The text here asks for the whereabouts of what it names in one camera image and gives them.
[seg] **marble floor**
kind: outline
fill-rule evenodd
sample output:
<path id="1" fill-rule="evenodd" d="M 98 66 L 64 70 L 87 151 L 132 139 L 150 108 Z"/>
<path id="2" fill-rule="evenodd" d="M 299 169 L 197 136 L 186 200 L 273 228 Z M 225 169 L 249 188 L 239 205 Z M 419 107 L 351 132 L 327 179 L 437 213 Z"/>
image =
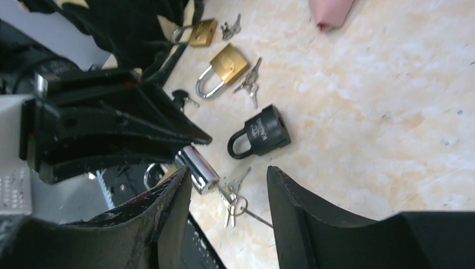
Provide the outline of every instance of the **marble floor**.
<path id="1" fill-rule="evenodd" d="M 475 2 L 359 0 L 344 25 L 321 33 L 307 1 L 206 0 L 203 18 L 242 30 L 230 42 L 259 70 L 259 109 L 232 89 L 201 100 L 198 76 L 227 44 L 188 48 L 166 84 L 197 100 L 186 115 L 213 137 L 199 147 L 223 177 L 252 167 L 241 194 L 271 220 L 268 165 L 346 210 L 383 219 L 401 210 L 475 208 Z M 213 79 L 209 85 L 216 83 Z M 232 159 L 230 136 L 268 104 L 292 144 Z M 278 268 L 272 230 L 241 216 L 223 228 L 217 194 L 193 192 L 190 210 L 229 269 Z"/>

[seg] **brass padlock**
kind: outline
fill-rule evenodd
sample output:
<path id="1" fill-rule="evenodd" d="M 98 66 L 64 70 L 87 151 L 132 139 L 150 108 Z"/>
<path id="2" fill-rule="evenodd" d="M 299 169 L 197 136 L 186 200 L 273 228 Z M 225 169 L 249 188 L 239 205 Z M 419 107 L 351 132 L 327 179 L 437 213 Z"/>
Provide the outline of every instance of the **brass padlock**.
<path id="1" fill-rule="evenodd" d="M 221 78 L 221 82 L 210 92 L 201 92 L 203 80 L 213 71 Z M 241 52 L 229 43 L 209 62 L 209 67 L 201 73 L 196 81 L 196 93 L 200 98 L 213 96 L 221 87 L 231 85 L 249 69 L 249 63 Z"/>
<path id="2" fill-rule="evenodd" d="M 173 31 L 170 41 L 173 44 L 189 44 L 191 47 L 208 47 L 215 36 L 218 21 L 215 19 L 204 20 L 195 25 L 183 26 Z M 186 29 L 192 29 L 188 41 L 180 41 Z"/>

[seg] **silver cylinder lock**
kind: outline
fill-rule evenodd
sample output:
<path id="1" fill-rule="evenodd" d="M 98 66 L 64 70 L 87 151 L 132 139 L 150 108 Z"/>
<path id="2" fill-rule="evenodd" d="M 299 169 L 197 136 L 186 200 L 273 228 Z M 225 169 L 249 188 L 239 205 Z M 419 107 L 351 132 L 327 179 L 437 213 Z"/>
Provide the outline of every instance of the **silver cylinder lock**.
<path id="1" fill-rule="evenodd" d="M 213 190 L 220 180 L 213 167 L 193 146 L 186 146 L 178 151 L 175 162 L 190 167 L 193 187 L 201 195 Z"/>

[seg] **pink object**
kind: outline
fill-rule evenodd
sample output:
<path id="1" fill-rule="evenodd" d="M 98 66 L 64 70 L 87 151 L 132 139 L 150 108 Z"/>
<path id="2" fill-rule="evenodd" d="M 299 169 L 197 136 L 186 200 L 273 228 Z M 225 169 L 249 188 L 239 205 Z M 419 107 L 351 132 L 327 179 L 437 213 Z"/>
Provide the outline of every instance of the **pink object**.
<path id="1" fill-rule="evenodd" d="M 313 20 L 321 31 L 343 26 L 355 0 L 309 0 Z"/>

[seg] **key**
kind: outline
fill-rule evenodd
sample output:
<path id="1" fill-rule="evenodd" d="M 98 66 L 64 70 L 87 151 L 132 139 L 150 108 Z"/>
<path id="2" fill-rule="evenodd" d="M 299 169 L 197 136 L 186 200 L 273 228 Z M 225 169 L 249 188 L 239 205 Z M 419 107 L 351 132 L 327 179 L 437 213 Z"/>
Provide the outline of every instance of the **key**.
<path id="1" fill-rule="evenodd" d="M 189 97 L 189 93 L 183 89 L 175 90 L 171 93 L 171 95 L 173 96 L 173 103 L 175 103 L 178 107 L 180 107 L 182 111 L 186 102 L 190 102 L 194 106 L 199 108 L 199 104 L 193 99 L 191 99 Z"/>
<path id="2" fill-rule="evenodd" d="M 231 191 L 226 186 L 226 184 L 223 187 L 218 183 L 216 184 L 216 188 L 218 189 L 218 192 L 220 193 L 221 199 L 223 199 L 223 201 L 226 201 L 227 203 L 232 203 L 232 198 L 230 196 Z"/>
<path id="3" fill-rule="evenodd" d="M 227 205 L 229 205 L 229 203 L 227 203 L 227 201 L 225 201 L 226 212 L 225 212 L 225 216 L 224 216 L 224 228 L 226 228 L 227 225 L 229 224 L 229 217 L 231 216 L 230 209 L 228 208 Z"/>
<path id="4" fill-rule="evenodd" d="M 234 203 L 236 201 L 236 194 L 231 193 L 230 198 L 232 200 L 231 203 L 229 203 L 227 201 L 227 199 L 223 195 L 221 195 L 221 199 L 223 200 L 224 206 L 225 206 L 225 209 L 226 209 L 225 219 L 224 219 L 224 228 L 226 228 L 228 226 L 230 219 L 231 219 L 231 227 L 234 227 L 234 225 L 235 225 L 234 211 L 236 210 L 236 208 L 234 206 Z"/>
<path id="5" fill-rule="evenodd" d="M 244 82 L 245 82 L 245 80 L 243 82 L 241 82 L 241 84 L 237 88 L 235 88 L 234 91 L 232 91 L 232 93 L 235 94 L 239 90 L 245 89 L 244 88 Z"/>
<path id="6" fill-rule="evenodd" d="M 244 172 L 244 174 L 242 174 L 241 176 L 233 179 L 233 180 L 230 180 L 226 186 L 228 187 L 229 191 L 232 192 L 233 194 L 234 193 L 238 193 L 239 190 L 241 189 L 241 183 L 243 182 L 243 180 L 249 175 L 249 173 L 251 172 L 251 167 L 248 167 L 247 170 Z"/>
<path id="7" fill-rule="evenodd" d="M 255 82 L 257 81 L 257 78 L 259 77 L 258 71 L 259 71 L 260 63 L 262 63 L 262 57 L 259 57 L 259 59 L 257 60 L 257 63 L 254 65 L 253 69 L 251 69 L 251 72 L 249 72 L 246 75 L 245 82 L 247 85 L 251 86 L 255 84 Z"/>
<path id="8" fill-rule="evenodd" d="M 249 96 L 251 97 L 253 104 L 254 104 L 254 109 L 257 109 L 257 90 L 259 90 L 259 85 L 253 84 L 252 89 L 249 91 Z"/>
<path id="9" fill-rule="evenodd" d="M 230 40 L 235 34 L 241 31 L 241 13 L 238 14 L 236 22 L 229 27 L 227 22 L 224 25 L 221 25 L 221 31 L 223 33 L 223 40 L 227 41 Z"/>
<path id="10" fill-rule="evenodd" d="M 236 211 L 236 206 L 235 206 L 235 202 L 236 202 L 236 194 L 232 193 L 230 194 L 231 198 L 232 198 L 232 204 L 231 204 L 231 207 L 230 207 L 230 210 L 229 210 L 229 215 L 230 215 L 230 218 L 231 218 L 231 228 L 234 228 L 234 226 L 236 225 L 236 217 L 234 216 L 234 212 Z"/>

